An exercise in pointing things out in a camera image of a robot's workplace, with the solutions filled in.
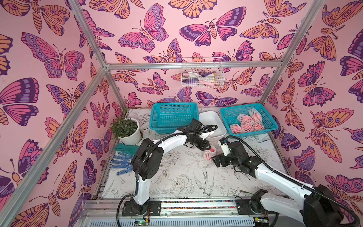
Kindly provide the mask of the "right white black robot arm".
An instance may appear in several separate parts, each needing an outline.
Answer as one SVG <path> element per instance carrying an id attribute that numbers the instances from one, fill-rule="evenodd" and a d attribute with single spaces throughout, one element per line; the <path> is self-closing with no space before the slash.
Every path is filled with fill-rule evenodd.
<path id="1" fill-rule="evenodd" d="M 304 183 L 274 169 L 249 144 L 236 136 L 222 138 L 218 144 L 223 153 L 212 159 L 217 167 L 232 166 L 236 173 L 265 181 L 287 195 L 280 197 L 265 190 L 257 191 L 250 200 L 254 213 L 272 211 L 307 227 L 360 225 L 360 218 L 355 212 L 337 201 L 328 187 Z"/>

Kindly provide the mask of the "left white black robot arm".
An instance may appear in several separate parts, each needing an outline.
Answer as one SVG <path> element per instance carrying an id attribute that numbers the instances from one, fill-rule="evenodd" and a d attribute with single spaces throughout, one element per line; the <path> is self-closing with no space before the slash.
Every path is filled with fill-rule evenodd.
<path id="1" fill-rule="evenodd" d="M 124 196 L 130 197 L 134 214 L 144 216 L 148 212 L 150 181 L 158 172 L 163 156 L 188 143 L 201 151 L 210 150 L 211 145 L 207 137 L 216 129 L 217 125 L 203 125 L 197 119 L 192 119 L 189 125 L 179 127 L 162 139 L 146 138 L 142 141 L 131 161 L 136 178 L 135 192 Z"/>

